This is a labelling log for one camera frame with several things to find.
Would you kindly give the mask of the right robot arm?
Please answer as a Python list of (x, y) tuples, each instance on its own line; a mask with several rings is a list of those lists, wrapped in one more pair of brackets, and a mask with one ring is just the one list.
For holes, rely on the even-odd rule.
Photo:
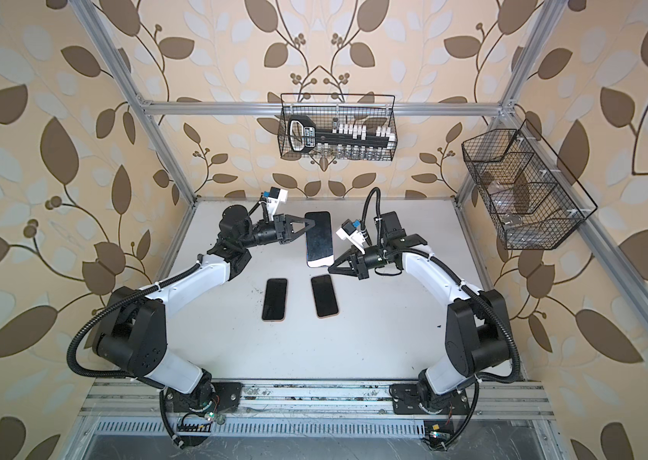
[(445, 354), (421, 371), (416, 383), (425, 410), (435, 412), (446, 398), (483, 381), (519, 381), (521, 358), (504, 297), (468, 283), (434, 255), (425, 239), (408, 235), (396, 213), (381, 210), (378, 187), (368, 193), (362, 216), (345, 220), (337, 237), (350, 248), (334, 260), (330, 274), (364, 280), (390, 264), (414, 277), (446, 308)]

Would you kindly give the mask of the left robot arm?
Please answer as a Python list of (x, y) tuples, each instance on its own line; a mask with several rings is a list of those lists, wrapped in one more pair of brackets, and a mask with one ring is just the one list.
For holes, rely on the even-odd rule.
[(286, 245), (315, 226), (309, 218), (268, 212), (254, 223), (243, 205), (227, 207), (216, 243), (191, 268), (144, 289), (123, 287), (113, 293), (112, 302), (69, 343), (69, 369), (82, 377), (137, 379), (156, 388), (193, 393), (204, 370), (168, 349), (168, 319), (240, 275), (251, 260), (251, 247)]

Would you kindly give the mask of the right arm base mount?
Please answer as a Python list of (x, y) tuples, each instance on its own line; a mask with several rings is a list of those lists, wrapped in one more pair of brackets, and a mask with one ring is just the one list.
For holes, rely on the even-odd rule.
[(434, 452), (446, 452), (467, 429), (477, 411), (480, 385), (470, 381), (474, 394), (468, 399), (466, 388), (436, 395), (425, 381), (395, 383), (388, 389), (396, 415), (445, 415), (443, 424), (425, 429), (422, 442)]

